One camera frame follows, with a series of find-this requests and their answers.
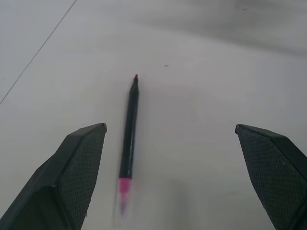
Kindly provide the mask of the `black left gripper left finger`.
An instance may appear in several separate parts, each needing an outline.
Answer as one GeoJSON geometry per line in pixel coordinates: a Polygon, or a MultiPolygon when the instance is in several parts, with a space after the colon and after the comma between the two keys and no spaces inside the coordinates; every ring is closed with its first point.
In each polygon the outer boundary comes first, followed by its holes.
{"type": "Polygon", "coordinates": [[[0,230],[81,230],[106,131],[106,124],[100,123],[67,135],[0,218],[0,230]]]}

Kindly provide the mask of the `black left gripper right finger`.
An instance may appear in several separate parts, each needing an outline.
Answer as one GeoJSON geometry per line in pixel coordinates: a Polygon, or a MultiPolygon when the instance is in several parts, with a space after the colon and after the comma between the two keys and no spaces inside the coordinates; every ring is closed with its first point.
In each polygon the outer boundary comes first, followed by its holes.
{"type": "Polygon", "coordinates": [[[286,136],[238,124],[253,188],[276,230],[307,230],[307,156],[286,136]]]}

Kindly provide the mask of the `black pen with pink tip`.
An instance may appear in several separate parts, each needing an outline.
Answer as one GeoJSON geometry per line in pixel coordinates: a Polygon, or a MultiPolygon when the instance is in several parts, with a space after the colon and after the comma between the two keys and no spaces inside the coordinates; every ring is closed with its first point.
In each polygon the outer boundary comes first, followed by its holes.
{"type": "Polygon", "coordinates": [[[138,114],[139,86],[135,75],[128,96],[122,155],[119,169],[119,213],[124,216],[127,211],[132,181],[134,143],[138,114]]]}

